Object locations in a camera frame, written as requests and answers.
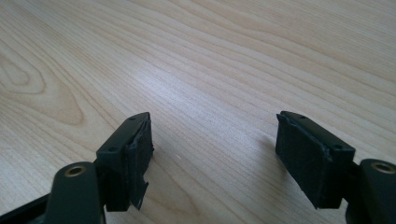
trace wood grain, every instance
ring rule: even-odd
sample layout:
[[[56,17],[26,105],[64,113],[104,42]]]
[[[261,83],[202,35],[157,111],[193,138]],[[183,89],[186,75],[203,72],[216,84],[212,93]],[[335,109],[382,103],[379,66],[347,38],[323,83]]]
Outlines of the wood grain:
[[[396,163],[396,4],[0,2],[0,214],[149,111],[140,211],[108,223],[345,223],[275,155],[281,110]]]

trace wooden table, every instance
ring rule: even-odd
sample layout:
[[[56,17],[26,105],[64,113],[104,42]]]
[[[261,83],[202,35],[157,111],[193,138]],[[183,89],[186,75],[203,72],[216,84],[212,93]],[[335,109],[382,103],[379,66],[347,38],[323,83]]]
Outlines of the wooden table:
[[[1,1],[0,214],[149,111],[143,207],[108,223],[345,223],[277,158],[276,113],[396,163],[395,58],[390,0]]]

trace light wood surface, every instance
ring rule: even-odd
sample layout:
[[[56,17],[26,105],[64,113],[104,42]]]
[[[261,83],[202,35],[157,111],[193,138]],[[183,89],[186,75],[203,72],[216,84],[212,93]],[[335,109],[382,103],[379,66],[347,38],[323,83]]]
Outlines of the light wood surface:
[[[276,113],[396,163],[395,58],[391,0],[1,1],[0,214],[149,111],[143,207],[108,223],[345,223],[276,157]]]

